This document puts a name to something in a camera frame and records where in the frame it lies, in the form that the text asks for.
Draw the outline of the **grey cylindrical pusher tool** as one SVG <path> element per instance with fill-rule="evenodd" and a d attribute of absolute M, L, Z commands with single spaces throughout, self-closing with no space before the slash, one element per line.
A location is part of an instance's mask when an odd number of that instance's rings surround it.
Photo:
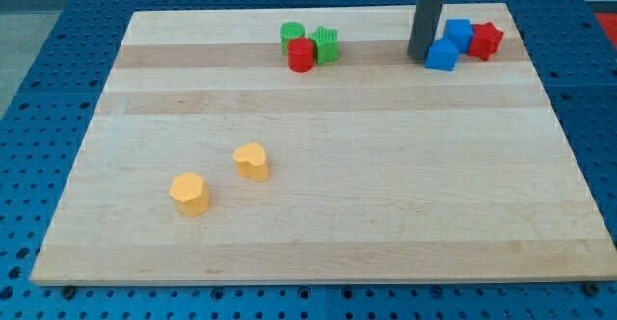
<path fill-rule="evenodd" d="M 425 60 L 433 44 L 444 0 L 416 0 L 408 55 L 414 60 Z"/>

